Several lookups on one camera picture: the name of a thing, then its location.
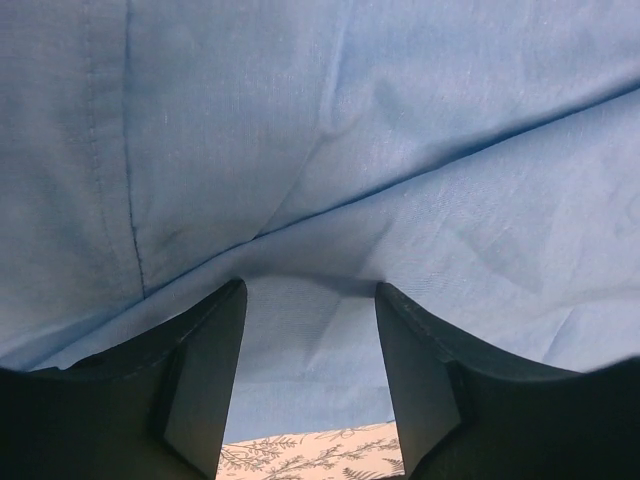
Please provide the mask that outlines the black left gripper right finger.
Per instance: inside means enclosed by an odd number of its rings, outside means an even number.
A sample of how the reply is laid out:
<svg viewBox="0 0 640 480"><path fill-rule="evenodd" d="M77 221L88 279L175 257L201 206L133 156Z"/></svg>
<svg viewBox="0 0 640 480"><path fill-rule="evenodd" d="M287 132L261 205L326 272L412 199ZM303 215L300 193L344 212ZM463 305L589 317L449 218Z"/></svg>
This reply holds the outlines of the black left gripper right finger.
<svg viewBox="0 0 640 480"><path fill-rule="evenodd" d="M381 283L375 310L409 479L635 479L639 361L578 373L499 349Z"/></svg>

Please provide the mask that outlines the floral patterned table mat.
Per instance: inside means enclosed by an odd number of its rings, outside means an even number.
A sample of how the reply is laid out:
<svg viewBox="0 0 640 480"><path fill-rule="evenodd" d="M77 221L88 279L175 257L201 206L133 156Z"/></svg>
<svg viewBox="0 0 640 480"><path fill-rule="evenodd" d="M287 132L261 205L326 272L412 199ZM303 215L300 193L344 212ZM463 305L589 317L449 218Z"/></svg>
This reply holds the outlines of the floral patterned table mat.
<svg viewBox="0 0 640 480"><path fill-rule="evenodd" d="M283 434L222 447L216 477L226 480L402 479L393 422Z"/></svg>

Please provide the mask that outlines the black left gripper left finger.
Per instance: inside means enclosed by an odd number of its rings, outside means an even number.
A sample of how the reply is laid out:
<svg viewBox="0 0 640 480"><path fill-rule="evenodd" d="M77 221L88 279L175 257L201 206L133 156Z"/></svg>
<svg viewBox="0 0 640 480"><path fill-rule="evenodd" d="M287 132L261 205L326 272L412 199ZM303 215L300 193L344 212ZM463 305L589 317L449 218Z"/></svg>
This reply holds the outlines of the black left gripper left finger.
<svg viewBox="0 0 640 480"><path fill-rule="evenodd" d="M212 479L244 331L233 280L69 368L1 372L5 479Z"/></svg>

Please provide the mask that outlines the light blue long sleeve shirt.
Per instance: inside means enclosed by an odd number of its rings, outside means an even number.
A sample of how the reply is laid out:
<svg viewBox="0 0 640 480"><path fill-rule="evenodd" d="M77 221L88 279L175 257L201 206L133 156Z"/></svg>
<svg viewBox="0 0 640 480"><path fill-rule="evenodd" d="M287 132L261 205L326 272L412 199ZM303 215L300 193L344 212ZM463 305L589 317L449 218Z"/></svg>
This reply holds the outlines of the light blue long sleeve shirt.
<svg viewBox="0 0 640 480"><path fill-rule="evenodd" d="M5 1L1 363L248 288L225 437L393 416L389 282L503 349L639 351L635 1Z"/></svg>

